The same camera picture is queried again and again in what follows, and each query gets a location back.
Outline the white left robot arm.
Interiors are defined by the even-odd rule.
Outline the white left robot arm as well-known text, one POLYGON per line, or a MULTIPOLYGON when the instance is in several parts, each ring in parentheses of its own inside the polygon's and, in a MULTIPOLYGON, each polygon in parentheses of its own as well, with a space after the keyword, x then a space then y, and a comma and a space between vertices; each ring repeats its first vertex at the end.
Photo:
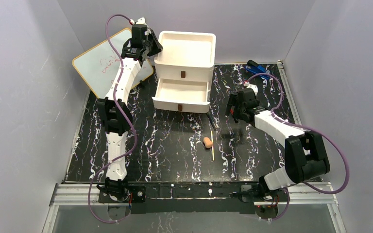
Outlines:
POLYGON ((133 117, 127 100, 137 74, 143 63, 162 51, 153 30, 144 23, 132 25, 131 37, 118 52, 120 65, 111 89, 104 98, 97 99, 96 106, 107 138, 108 164, 104 186, 98 186, 103 193, 124 199, 130 194, 125 158, 133 149, 126 151, 128 132, 135 132, 133 117))

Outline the white plastic drawer organizer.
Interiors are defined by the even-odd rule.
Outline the white plastic drawer organizer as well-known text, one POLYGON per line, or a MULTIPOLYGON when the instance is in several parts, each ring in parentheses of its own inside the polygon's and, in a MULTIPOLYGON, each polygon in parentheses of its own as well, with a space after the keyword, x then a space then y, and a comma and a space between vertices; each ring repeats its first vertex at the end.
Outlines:
POLYGON ((163 46, 154 58, 158 78, 212 81, 216 51, 213 33, 162 31, 158 41, 163 46))

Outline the white organizer drawer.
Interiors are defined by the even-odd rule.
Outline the white organizer drawer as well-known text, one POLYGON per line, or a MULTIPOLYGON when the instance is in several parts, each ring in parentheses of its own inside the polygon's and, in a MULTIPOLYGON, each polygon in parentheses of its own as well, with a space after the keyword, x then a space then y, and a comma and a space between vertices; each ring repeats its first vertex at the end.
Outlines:
POLYGON ((209 94, 207 82, 159 79, 152 100, 156 109, 204 114, 209 112, 209 94))

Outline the dark double-ended makeup stick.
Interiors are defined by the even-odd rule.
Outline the dark double-ended makeup stick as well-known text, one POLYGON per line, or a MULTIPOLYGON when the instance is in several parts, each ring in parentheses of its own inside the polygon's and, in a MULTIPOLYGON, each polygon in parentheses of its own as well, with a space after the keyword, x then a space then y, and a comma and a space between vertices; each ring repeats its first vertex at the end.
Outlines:
POLYGON ((216 131, 217 130, 217 125, 215 123, 214 118, 212 117, 212 115, 209 112, 207 112, 206 115, 207 115, 207 117, 209 119, 209 122, 210 122, 212 128, 216 131))

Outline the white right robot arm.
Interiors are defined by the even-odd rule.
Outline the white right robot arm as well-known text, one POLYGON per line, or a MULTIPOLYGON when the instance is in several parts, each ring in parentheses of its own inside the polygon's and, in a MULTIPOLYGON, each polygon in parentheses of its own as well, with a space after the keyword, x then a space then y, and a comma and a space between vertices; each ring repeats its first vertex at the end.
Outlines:
POLYGON ((323 138, 313 131, 290 126, 269 109, 260 106, 252 88, 231 94, 225 115, 234 122, 240 120, 264 131, 285 149, 285 165, 259 178, 253 191, 265 197, 275 190, 303 183, 330 171, 330 163, 323 138))

